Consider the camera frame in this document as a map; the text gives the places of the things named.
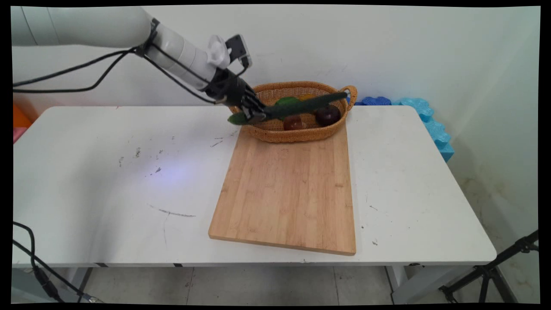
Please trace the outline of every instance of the black tripod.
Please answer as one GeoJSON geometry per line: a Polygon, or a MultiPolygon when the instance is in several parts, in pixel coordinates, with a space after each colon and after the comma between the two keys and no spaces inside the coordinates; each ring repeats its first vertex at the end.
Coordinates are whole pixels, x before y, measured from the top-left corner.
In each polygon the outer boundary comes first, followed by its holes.
{"type": "Polygon", "coordinates": [[[539,247],[537,245],[534,245],[534,242],[536,242],[537,240],[538,230],[531,233],[527,237],[522,237],[517,240],[514,245],[499,253],[498,256],[487,265],[475,266],[475,270],[473,272],[461,278],[450,287],[442,286],[441,288],[439,288],[439,290],[443,292],[444,295],[446,295],[446,299],[448,300],[448,302],[457,303],[457,300],[454,298],[453,293],[461,289],[463,286],[466,286],[472,281],[478,279],[479,277],[482,277],[482,287],[480,288],[480,297],[478,298],[478,302],[486,302],[486,293],[488,292],[488,284],[490,283],[490,279],[494,281],[495,286],[498,289],[504,302],[516,302],[509,292],[509,289],[503,282],[503,279],[499,275],[496,267],[509,258],[513,257],[518,252],[529,253],[532,250],[539,252],[539,247]]]}

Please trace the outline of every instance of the wicker basket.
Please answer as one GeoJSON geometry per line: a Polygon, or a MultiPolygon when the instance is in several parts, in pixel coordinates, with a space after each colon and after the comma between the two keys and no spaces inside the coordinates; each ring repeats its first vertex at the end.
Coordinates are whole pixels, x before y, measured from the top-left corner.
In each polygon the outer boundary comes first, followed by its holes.
{"type": "MultiPolygon", "coordinates": [[[[301,114],[300,118],[306,124],[306,129],[283,130],[283,122],[274,119],[261,122],[254,125],[245,125],[243,128],[254,137],[267,142],[297,142],[321,140],[334,134],[341,126],[345,124],[348,111],[354,106],[358,91],[354,86],[346,86],[341,90],[336,90],[330,86],[316,82],[285,82],[270,83],[254,87],[257,97],[265,105],[274,105],[282,97],[298,97],[304,94],[313,94],[316,96],[329,93],[350,92],[350,103],[346,99],[331,102],[341,111],[341,119],[333,125],[320,127],[316,118],[312,114],[301,114]]],[[[238,113],[240,110],[234,106],[230,107],[232,113],[238,113]]]]}

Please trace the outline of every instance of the table leg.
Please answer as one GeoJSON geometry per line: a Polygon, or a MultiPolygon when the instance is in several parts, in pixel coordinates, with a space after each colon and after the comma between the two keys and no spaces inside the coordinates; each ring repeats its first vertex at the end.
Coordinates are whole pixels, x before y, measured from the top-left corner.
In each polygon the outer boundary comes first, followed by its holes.
{"type": "MultiPolygon", "coordinates": [[[[69,270],[67,271],[66,279],[72,285],[79,288],[79,290],[84,291],[84,287],[88,282],[88,278],[90,277],[92,269],[93,268],[91,267],[69,268],[69,270]]],[[[82,298],[79,298],[78,302],[87,302],[87,301],[83,300],[82,298]]]]}
{"type": "Polygon", "coordinates": [[[386,271],[388,273],[388,279],[390,280],[391,289],[395,289],[402,286],[402,284],[408,281],[408,276],[406,274],[406,269],[404,266],[386,266],[386,271]]]}
{"type": "Polygon", "coordinates": [[[429,292],[438,290],[439,287],[471,268],[472,266],[427,266],[398,287],[395,288],[393,286],[392,299],[394,300],[394,304],[415,302],[429,292]]]}

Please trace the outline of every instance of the white wall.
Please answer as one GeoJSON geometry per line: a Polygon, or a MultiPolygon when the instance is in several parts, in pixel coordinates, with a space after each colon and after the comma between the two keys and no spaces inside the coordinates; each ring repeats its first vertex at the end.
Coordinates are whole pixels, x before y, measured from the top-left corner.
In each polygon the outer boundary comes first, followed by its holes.
{"type": "MultiPolygon", "coordinates": [[[[537,22],[509,63],[481,85],[480,104],[452,145],[449,166],[498,252],[538,229],[537,22]]],[[[539,255],[518,254],[500,270],[519,302],[539,303],[539,255]]]]}
{"type": "MultiPolygon", "coordinates": [[[[436,104],[450,134],[469,111],[493,59],[515,40],[525,8],[327,5],[152,6],[162,23],[205,48],[211,34],[240,33],[252,53],[244,78],[252,86],[310,80],[360,89],[360,97],[423,97],[436,104]]],[[[13,47],[13,81],[77,65],[111,49],[13,47]]],[[[91,85],[108,62],[33,87],[91,85]]],[[[230,68],[239,70],[239,64],[230,68]]],[[[87,93],[26,95],[25,112],[51,105],[202,104],[150,64],[130,55],[87,93]]]]}
{"type": "MultiPolygon", "coordinates": [[[[308,80],[335,88],[355,85],[360,98],[425,98],[453,137],[457,153],[450,168],[473,207],[484,210],[481,221],[498,250],[537,227],[534,128],[539,7],[216,5],[145,9],[199,48],[206,47],[211,34],[225,39],[242,34],[253,59],[243,78],[252,86],[308,80]],[[470,194],[481,186],[485,187],[479,191],[490,195],[485,202],[477,202],[470,194]]],[[[13,81],[58,71],[109,51],[82,46],[13,47],[13,81]]],[[[107,66],[101,63],[34,87],[88,86],[107,66]]],[[[240,69],[237,63],[230,68],[240,69]]],[[[90,92],[14,98],[33,119],[52,105],[202,104],[133,55],[90,92]]],[[[512,271],[504,272],[512,275],[508,276],[510,285],[520,300],[539,302],[539,278],[534,255],[529,255],[516,259],[516,265],[506,269],[512,271]]]]}

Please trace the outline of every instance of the pink object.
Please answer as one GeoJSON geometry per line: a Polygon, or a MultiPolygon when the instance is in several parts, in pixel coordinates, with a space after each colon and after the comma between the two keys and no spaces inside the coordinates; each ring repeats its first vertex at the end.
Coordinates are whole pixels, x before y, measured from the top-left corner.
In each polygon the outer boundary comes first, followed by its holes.
{"type": "Polygon", "coordinates": [[[23,135],[23,133],[27,131],[27,128],[25,127],[15,127],[13,129],[13,143],[15,142],[23,135]]]}

